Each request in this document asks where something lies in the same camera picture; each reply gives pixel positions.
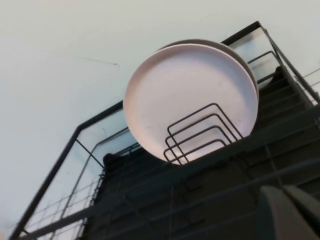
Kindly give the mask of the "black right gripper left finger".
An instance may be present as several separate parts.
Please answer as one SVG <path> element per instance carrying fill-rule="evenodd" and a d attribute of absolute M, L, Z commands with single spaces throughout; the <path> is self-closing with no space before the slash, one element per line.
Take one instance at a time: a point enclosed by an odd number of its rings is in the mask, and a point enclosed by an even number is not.
<path fill-rule="evenodd" d="M 311 228 L 291 200 L 278 188 L 263 186 L 256 208 L 258 240 L 309 240 Z"/>

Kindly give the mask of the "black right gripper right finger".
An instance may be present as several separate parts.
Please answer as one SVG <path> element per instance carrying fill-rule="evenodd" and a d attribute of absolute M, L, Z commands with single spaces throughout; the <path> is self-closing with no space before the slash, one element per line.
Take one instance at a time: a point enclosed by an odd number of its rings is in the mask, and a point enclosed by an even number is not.
<path fill-rule="evenodd" d="M 283 191 L 293 202 L 312 230 L 320 236 L 320 201 L 295 186 L 284 186 Z"/>

